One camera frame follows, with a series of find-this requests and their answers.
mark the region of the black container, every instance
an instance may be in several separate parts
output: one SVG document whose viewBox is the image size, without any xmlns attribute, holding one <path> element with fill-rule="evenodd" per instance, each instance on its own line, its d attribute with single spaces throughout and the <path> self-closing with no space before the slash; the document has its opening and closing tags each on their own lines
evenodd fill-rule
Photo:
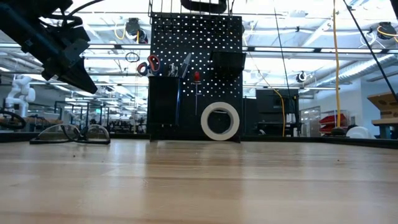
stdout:
<svg viewBox="0 0 398 224">
<path fill-rule="evenodd" d="M 178 126 L 181 87 L 179 77 L 149 77 L 148 128 Z"/>
<path fill-rule="evenodd" d="M 231 75 L 231 78 L 239 76 L 246 61 L 246 54 L 236 52 L 215 52 L 210 55 L 210 60 L 213 61 L 209 67 L 214 69 L 214 72 Z"/>
</svg>

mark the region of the white robot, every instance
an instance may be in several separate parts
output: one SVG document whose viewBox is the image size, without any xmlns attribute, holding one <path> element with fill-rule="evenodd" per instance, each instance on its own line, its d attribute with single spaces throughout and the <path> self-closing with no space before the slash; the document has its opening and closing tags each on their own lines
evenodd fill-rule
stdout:
<svg viewBox="0 0 398 224">
<path fill-rule="evenodd" d="M 26 117 L 29 103 L 35 101 L 36 92 L 30 87 L 29 82 L 32 81 L 31 77 L 18 75 L 17 78 L 12 81 L 12 89 L 6 98 L 6 111 L 15 113 L 14 104 L 19 105 L 19 115 Z"/>
</svg>

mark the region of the pegboard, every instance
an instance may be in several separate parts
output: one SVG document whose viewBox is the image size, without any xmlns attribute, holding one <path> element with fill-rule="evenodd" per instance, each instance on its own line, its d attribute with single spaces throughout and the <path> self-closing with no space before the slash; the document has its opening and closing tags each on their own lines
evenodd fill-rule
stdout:
<svg viewBox="0 0 398 224">
<path fill-rule="evenodd" d="M 242 18 L 237 16 L 209 16 L 199 14 L 152 15 L 151 54 L 158 56 L 167 75 L 167 67 L 174 63 L 181 67 L 189 53 L 192 54 L 188 73 L 182 80 L 180 119 L 178 127 L 150 128 L 152 136 L 203 136 L 200 117 L 203 110 L 214 102 L 226 102 L 242 115 L 243 79 L 228 73 L 215 73 L 208 68 L 210 55 L 214 51 L 242 53 Z M 200 72 L 198 106 L 195 115 L 196 86 L 193 74 Z"/>
</svg>

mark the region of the white tape roll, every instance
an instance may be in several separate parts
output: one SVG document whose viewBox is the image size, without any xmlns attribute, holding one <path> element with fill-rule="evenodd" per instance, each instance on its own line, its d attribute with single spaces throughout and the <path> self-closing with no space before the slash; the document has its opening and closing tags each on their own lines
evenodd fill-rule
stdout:
<svg viewBox="0 0 398 224">
<path fill-rule="evenodd" d="M 231 125 L 229 128 L 221 134 L 214 133 L 208 124 L 208 118 L 210 114 L 216 110 L 225 111 L 228 113 L 229 117 L 231 118 Z M 225 141 L 232 138 L 239 129 L 239 115 L 236 109 L 228 103 L 224 102 L 216 102 L 210 104 L 201 114 L 201 128 L 205 132 L 205 134 L 216 141 Z"/>
</svg>

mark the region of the wooden tabletop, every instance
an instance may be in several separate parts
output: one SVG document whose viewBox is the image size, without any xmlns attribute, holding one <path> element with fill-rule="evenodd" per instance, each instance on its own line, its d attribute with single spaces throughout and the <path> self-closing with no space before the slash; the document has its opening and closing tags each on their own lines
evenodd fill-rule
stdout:
<svg viewBox="0 0 398 224">
<path fill-rule="evenodd" d="M 398 151 L 288 142 L 0 144 L 1 223 L 397 223 Z"/>
</svg>

